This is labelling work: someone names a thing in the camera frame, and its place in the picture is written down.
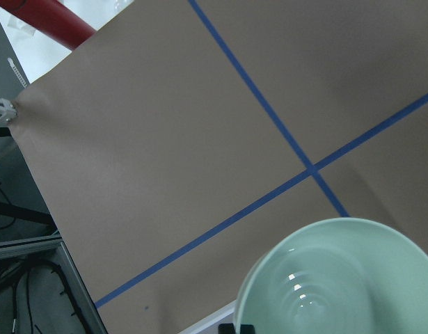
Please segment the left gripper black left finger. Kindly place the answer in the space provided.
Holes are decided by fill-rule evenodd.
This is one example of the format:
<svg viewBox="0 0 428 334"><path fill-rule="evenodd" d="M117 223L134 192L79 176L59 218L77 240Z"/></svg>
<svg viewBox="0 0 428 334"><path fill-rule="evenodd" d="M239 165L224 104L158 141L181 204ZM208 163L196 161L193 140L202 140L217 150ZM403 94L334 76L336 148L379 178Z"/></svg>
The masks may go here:
<svg viewBox="0 0 428 334"><path fill-rule="evenodd" d="M219 334L236 334L234 324L219 324Z"/></svg>

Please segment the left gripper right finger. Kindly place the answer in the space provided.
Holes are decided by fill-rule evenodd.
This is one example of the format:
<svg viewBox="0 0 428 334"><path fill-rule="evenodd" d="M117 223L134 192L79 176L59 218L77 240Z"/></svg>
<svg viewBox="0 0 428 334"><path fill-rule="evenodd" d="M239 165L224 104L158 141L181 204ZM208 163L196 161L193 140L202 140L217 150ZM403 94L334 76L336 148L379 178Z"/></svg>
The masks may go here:
<svg viewBox="0 0 428 334"><path fill-rule="evenodd" d="M255 327L252 324L241 324L240 334L255 334Z"/></svg>

